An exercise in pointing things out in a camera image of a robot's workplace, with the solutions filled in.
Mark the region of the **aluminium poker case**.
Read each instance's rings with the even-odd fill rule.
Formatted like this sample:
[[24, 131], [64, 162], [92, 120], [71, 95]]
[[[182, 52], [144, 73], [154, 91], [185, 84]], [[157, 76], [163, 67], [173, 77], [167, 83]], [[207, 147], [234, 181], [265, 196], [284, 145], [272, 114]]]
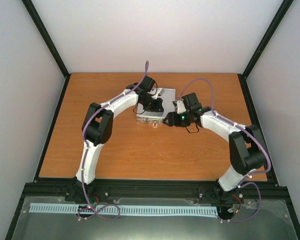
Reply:
[[151, 94], [155, 94], [156, 99], [152, 98], [152, 102], [144, 109], [142, 104], [138, 104], [136, 120], [140, 123], [152, 124], [153, 128], [157, 128], [159, 124], [163, 124], [164, 118], [170, 112], [175, 111], [173, 101], [176, 100], [176, 90], [174, 88], [154, 88]]

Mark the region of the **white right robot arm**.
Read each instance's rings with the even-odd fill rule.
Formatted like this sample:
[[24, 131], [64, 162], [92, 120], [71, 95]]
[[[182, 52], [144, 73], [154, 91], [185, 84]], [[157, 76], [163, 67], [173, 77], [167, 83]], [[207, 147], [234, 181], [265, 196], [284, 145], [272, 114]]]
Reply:
[[212, 107], [203, 107], [195, 93], [190, 93], [174, 103], [175, 110], [169, 112], [163, 123], [169, 127], [196, 128], [210, 130], [229, 144], [230, 167], [217, 184], [224, 192], [238, 187], [246, 178], [251, 178], [257, 170], [269, 161], [261, 131], [256, 125], [245, 126], [220, 115]]

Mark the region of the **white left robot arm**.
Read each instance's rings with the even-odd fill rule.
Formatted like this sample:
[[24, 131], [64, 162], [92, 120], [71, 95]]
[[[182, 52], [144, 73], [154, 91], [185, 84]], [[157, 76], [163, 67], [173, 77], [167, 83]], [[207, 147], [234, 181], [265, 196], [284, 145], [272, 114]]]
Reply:
[[83, 153], [75, 175], [81, 184], [76, 195], [82, 201], [93, 198], [94, 188], [89, 184], [95, 179], [95, 171], [101, 150], [110, 139], [114, 119], [126, 109], [142, 105], [144, 112], [162, 113], [165, 90], [156, 81], [144, 75], [140, 82], [128, 85], [123, 92], [103, 103], [91, 103], [82, 124]]

